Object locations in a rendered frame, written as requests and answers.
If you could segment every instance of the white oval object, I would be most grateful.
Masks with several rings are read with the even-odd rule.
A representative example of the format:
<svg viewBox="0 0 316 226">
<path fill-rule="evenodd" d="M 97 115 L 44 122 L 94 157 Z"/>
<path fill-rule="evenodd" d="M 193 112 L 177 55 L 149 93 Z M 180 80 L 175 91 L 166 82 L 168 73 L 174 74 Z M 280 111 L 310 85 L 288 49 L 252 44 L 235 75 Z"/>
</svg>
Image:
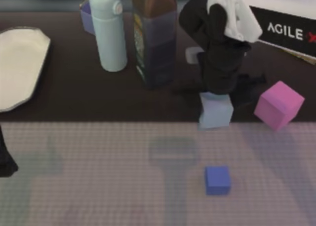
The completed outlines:
<svg viewBox="0 0 316 226">
<path fill-rule="evenodd" d="M 18 27 L 0 33 L 0 112 L 31 98 L 49 44 L 50 38 L 37 28 Z"/>
</svg>

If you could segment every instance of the blue cube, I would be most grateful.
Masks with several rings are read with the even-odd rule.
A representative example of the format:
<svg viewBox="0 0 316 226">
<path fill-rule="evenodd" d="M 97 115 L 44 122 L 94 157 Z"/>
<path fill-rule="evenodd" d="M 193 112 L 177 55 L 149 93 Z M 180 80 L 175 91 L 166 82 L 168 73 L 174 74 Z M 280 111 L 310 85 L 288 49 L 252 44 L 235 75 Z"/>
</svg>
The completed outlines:
<svg viewBox="0 0 316 226">
<path fill-rule="evenodd" d="M 231 177 L 228 166 L 205 168 L 207 195 L 226 195 L 231 190 Z"/>
</svg>

